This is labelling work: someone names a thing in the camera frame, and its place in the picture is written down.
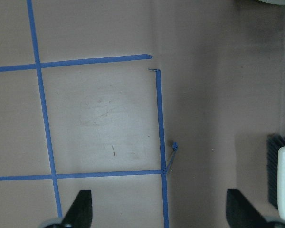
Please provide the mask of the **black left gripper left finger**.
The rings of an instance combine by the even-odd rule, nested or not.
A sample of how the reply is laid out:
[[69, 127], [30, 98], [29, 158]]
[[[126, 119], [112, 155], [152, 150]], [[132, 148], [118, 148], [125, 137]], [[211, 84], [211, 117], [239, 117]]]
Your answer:
[[91, 190], [80, 190], [61, 222], [62, 228], [90, 228], [93, 220]]

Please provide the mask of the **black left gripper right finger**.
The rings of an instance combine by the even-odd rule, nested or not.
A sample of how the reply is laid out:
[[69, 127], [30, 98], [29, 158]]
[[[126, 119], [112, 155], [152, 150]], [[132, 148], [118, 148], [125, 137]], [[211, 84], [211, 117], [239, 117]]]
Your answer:
[[269, 228], [270, 224], [238, 189], [228, 189], [226, 220], [231, 228]]

